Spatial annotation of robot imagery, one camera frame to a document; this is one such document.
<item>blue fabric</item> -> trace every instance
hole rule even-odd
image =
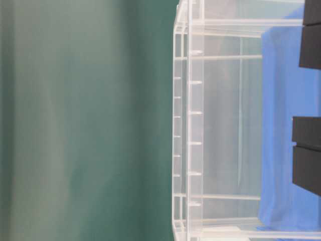
[[[302,18],[303,9],[289,18]],[[318,116],[319,71],[299,68],[301,27],[262,35],[263,143],[259,218],[273,230],[320,227],[320,198],[292,184],[292,117]]]

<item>green curtain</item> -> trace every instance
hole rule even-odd
[[[0,1],[1,240],[172,240],[178,1]]]

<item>transparent container wall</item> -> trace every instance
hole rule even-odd
[[[321,199],[292,184],[292,117],[321,115],[320,73],[298,66],[303,6],[180,1],[176,240],[321,239]]]

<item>green backdrop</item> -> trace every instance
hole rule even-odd
[[[1,0],[2,240],[172,240],[177,0]]]

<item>plastic storage container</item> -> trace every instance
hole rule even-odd
[[[303,0],[181,0],[174,26],[175,240],[321,239],[292,184],[293,116],[320,116],[299,68]]]

